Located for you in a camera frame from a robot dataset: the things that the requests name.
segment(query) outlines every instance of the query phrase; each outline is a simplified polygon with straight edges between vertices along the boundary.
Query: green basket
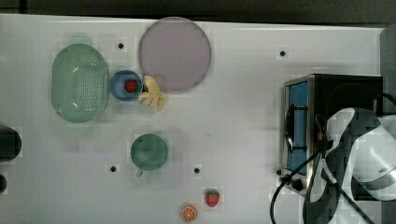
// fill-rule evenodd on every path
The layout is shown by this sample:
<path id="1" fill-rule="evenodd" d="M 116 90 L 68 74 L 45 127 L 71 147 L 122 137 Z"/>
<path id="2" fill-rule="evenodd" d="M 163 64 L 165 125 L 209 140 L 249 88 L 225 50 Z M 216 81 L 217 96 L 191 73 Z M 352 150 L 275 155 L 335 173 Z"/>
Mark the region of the green basket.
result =
<path id="1" fill-rule="evenodd" d="M 93 47 L 75 44 L 63 49 L 52 66 L 51 101 L 56 113 L 73 123 L 98 117 L 108 99 L 108 67 Z"/>

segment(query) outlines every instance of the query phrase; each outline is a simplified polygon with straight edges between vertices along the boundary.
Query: strawberry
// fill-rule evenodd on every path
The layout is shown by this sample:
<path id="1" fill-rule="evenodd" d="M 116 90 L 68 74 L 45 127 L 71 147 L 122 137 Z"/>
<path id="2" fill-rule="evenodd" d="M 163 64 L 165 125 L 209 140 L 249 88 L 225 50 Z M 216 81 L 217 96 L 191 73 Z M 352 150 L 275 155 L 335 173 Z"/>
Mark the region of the strawberry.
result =
<path id="1" fill-rule="evenodd" d="M 128 80 L 125 82 L 125 90 L 128 92 L 133 92 L 136 86 L 137 82 L 135 80 Z"/>
<path id="2" fill-rule="evenodd" d="M 212 189 L 206 193 L 205 198 L 207 205 L 214 207 L 219 203 L 220 194 L 215 189 Z"/>

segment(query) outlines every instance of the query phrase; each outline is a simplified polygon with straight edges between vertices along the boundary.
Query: table surface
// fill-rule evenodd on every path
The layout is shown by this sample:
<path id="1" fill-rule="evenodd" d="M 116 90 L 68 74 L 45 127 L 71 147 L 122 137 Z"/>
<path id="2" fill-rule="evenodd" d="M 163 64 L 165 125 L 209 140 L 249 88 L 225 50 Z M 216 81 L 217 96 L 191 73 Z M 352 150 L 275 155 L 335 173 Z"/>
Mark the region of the table surface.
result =
<path id="1" fill-rule="evenodd" d="M 163 111 L 110 96 L 86 124 L 54 112 L 51 68 L 61 49 L 88 36 L 111 75 L 139 74 L 138 43 L 154 22 L 0 15 L 0 122 L 22 137 L 21 155 L 0 164 L 8 181 L 0 223 L 181 223 L 183 203 L 197 207 L 195 223 L 270 223 L 283 83 L 314 73 L 379 76 L 382 29 L 197 22 L 213 49 L 208 76 L 165 94 Z M 144 133 L 160 134 L 170 154 L 139 178 L 129 150 Z M 221 194 L 216 208 L 205 205 L 207 188 Z M 284 189 L 277 222 L 302 223 L 303 200 Z M 367 213 L 380 219 L 379 208 Z"/>

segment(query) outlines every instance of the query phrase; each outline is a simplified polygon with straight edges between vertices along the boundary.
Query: microwave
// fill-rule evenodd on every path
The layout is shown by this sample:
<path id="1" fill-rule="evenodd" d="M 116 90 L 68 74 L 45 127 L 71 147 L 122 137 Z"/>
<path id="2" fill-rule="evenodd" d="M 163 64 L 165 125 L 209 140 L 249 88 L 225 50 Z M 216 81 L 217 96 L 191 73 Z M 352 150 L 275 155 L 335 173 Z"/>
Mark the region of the microwave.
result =
<path id="1" fill-rule="evenodd" d="M 374 99 L 382 91 L 382 77 L 314 74 L 285 82 L 281 166 L 277 173 L 282 176 L 290 174 L 314 154 L 314 144 L 319 135 L 316 115 L 327 120 L 348 107 L 373 109 Z M 286 187 L 305 196 L 317 164 L 318 158 L 309 162 L 292 178 L 300 184 Z"/>

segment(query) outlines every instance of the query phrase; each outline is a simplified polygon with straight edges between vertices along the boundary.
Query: green cup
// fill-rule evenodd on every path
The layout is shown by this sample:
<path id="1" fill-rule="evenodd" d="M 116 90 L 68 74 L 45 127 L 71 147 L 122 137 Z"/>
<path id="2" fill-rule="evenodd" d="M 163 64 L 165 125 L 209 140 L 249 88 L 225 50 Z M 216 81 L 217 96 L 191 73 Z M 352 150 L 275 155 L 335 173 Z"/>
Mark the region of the green cup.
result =
<path id="1" fill-rule="evenodd" d="M 168 147 L 160 136 L 152 133 L 138 137 L 131 147 L 131 158 L 139 168 L 136 176 L 143 171 L 153 171 L 160 168 L 168 157 Z"/>

